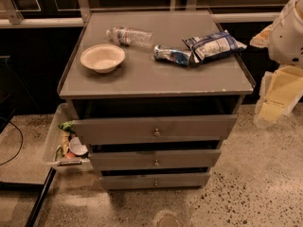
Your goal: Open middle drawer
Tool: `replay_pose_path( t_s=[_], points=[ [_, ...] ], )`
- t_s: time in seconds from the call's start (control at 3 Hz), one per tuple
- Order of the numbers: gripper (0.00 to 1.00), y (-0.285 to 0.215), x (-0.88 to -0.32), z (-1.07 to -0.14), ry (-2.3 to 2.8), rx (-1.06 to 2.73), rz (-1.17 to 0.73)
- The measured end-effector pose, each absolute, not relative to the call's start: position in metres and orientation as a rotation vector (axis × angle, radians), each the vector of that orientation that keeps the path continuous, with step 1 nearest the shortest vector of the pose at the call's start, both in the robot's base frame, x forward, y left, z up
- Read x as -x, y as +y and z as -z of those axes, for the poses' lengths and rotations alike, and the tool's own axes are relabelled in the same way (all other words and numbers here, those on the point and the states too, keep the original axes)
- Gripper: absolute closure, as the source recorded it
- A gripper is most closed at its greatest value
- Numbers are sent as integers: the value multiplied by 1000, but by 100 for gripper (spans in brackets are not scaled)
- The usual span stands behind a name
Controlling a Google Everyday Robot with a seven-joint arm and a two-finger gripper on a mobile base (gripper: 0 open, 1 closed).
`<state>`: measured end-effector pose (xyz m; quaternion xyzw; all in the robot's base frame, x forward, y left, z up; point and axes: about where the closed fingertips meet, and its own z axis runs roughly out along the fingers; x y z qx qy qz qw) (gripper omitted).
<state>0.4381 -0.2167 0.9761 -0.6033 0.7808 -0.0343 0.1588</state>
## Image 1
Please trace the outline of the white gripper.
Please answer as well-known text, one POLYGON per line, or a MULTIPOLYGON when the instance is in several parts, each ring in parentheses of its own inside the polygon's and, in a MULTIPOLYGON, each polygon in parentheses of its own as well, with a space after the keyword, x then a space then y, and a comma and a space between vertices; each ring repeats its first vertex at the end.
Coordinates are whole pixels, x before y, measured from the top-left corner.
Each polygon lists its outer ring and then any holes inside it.
MULTIPOLYGON (((257 48, 267 48, 272 25, 268 25, 250 40, 257 48)), ((254 123, 266 129, 288 115, 303 97, 303 69, 292 65, 283 65, 274 73, 266 72, 259 89, 259 100, 255 109, 254 123)))

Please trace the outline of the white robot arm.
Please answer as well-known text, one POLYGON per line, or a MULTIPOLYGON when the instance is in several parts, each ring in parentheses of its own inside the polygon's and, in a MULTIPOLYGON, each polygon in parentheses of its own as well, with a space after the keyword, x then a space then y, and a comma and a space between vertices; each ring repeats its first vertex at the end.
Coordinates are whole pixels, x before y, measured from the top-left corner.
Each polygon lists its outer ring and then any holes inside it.
POLYGON ((259 89, 254 122, 266 129, 303 96, 303 0, 290 0, 250 44, 267 48, 269 58, 279 64, 274 73, 264 74, 259 89))

